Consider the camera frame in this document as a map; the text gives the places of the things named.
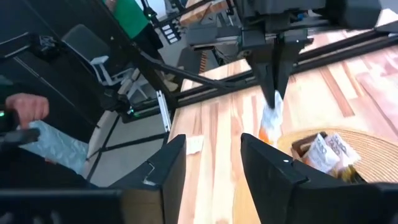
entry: person's hand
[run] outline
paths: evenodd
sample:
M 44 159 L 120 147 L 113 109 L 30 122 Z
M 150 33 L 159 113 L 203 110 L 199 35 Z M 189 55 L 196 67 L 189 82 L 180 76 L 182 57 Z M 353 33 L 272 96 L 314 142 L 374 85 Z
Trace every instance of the person's hand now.
M 22 129 L 29 128 L 29 123 L 44 119 L 49 115 L 49 101 L 43 96 L 18 93 L 7 97 L 6 108 L 18 113 Z

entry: green shirt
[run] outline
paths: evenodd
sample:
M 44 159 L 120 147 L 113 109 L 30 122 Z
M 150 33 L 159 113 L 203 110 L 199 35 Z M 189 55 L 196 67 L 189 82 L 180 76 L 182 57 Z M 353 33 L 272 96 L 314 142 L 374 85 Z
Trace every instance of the green shirt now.
M 113 15 L 130 38 L 149 23 L 136 0 L 118 0 Z

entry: metal bracket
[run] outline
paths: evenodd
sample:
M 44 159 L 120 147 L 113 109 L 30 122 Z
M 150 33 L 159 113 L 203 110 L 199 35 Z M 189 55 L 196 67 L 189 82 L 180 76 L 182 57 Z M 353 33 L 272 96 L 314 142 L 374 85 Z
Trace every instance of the metal bracket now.
M 162 115 L 164 130 L 165 132 L 169 133 L 172 123 L 170 121 L 169 109 L 167 108 L 166 99 L 164 98 L 164 95 L 160 90 L 156 91 L 156 97 L 159 103 L 160 113 Z

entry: white chair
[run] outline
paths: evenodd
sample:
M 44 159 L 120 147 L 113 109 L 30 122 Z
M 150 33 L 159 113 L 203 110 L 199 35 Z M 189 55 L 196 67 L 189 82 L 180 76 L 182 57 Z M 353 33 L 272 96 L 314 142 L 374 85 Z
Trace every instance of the white chair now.
M 109 69 L 113 69 L 115 67 L 107 67 L 106 64 L 109 61 L 109 55 L 111 54 L 110 47 L 83 24 L 78 24 L 72 28 L 62 37 L 62 41 L 83 60 L 85 60 L 87 64 L 92 66 L 100 84 L 104 86 L 113 86 L 115 84 L 125 82 L 127 79 L 131 79 L 133 71 L 135 70 L 132 66 L 126 66 L 122 69 L 116 68 L 116 71 L 109 71 Z M 141 86 L 146 84 L 148 84 L 148 82 L 142 81 L 134 84 L 132 86 L 133 89 L 129 91 L 129 93 L 134 94 L 134 92 L 138 90 L 145 98 L 147 98 L 141 89 Z

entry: person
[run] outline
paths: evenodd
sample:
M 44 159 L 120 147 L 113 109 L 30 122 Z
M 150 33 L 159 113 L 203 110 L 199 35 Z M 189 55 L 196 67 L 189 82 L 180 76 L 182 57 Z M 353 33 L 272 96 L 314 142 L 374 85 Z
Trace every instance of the person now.
M 29 123 L 44 119 L 49 113 L 49 101 L 38 95 L 14 93 L 12 86 L 0 85 L 0 100 L 6 110 L 15 110 L 20 122 L 20 128 L 29 128 Z M 97 186 L 87 182 L 59 164 L 47 162 L 25 149 L 15 147 L 0 152 L 0 189 L 3 188 L 90 188 Z
M 164 62 L 159 53 L 159 49 L 163 47 L 162 41 L 136 0 L 103 1 L 129 38 L 149 56 Z M 178 88 L 176 83 L 169 81 L 166 77 L 163 77 L 163 82 L 170 91 Z

